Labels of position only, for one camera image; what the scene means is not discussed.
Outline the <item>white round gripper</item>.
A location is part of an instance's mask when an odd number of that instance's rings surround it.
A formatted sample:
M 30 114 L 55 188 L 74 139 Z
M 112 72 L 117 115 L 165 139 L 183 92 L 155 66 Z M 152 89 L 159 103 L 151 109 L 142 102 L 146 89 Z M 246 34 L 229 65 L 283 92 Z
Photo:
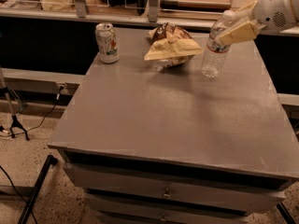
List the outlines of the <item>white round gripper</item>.
M 229 46 L 253 40 L 263 31 L 278 33 L 299 23 L 299 0 L 259 0 L 234 11 L 229 23 L 232 27 L 216 36 L 216 41 Z

